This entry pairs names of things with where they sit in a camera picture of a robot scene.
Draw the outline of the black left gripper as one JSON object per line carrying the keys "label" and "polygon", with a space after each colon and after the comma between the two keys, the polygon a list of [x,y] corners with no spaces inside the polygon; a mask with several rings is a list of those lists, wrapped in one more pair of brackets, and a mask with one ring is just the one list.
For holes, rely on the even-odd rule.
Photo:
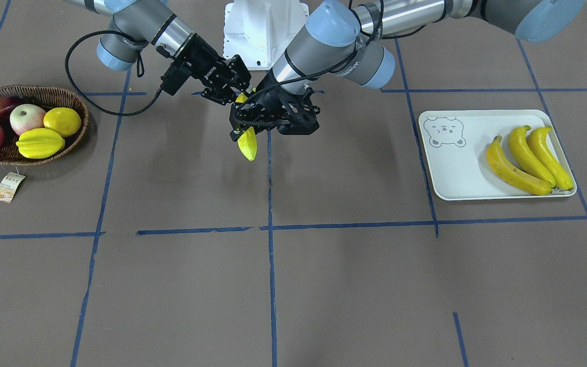
{"label": "black left gripper", "polygon": [[249,127],[256,134],[276,128],[282,135],[311,135],[319,128],[320,113],[310,100],[312,93],[311,88],[304,88],[302,95],[289,93],[270,70],[256,91],[240,94],[231,105],[231,139],[237,142]]}

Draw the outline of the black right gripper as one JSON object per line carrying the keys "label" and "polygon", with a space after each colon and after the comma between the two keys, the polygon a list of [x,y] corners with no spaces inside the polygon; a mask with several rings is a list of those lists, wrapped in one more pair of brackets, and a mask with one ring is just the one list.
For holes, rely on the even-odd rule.
{"label": "black right gripper", "polygon": [[223,106],[235,102],[236,90],[245,92],[251,84],[251,73],[240,55],[226,60],[196,34],[173,57],[172,64],[161,77],[161,89],[175,95],[189,77],[205,86],[202,97]]}

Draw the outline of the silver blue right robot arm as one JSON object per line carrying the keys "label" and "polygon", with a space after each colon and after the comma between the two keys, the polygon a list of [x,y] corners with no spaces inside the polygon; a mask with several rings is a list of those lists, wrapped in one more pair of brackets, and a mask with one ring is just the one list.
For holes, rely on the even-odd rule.
{"label": "silver blue right robot arm", "polygon": [[144,72],[141,51],[153,45],[172,63],[156,94],[175,95],[189,77],[204,85],[202,96],[221,105],[235,102],[237,91],[252,94],[251,73],[239,55],[222,58],[168,7],[166,1],[75,1],[75,5],[110,17],[99,31],[96,53],[112,70],[137,66]]}

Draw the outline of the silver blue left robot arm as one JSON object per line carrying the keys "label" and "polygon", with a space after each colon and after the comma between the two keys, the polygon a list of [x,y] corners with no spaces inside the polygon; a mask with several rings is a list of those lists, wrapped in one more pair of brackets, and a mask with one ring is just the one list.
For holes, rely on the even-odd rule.
{"label": "silver blue left robot arm", "polygon": [[231,139],[277,129],[309,135],[319,128],[312,84],[332,74],[377,90],[394,72],[394,57],[381,39],[414,35],[443,19],[482,19],[517,39],[539,43],[559,34],[583,1],[378,1],[350,8],[324,1],[308,16],[282,55],[245,100],[233,103]]}

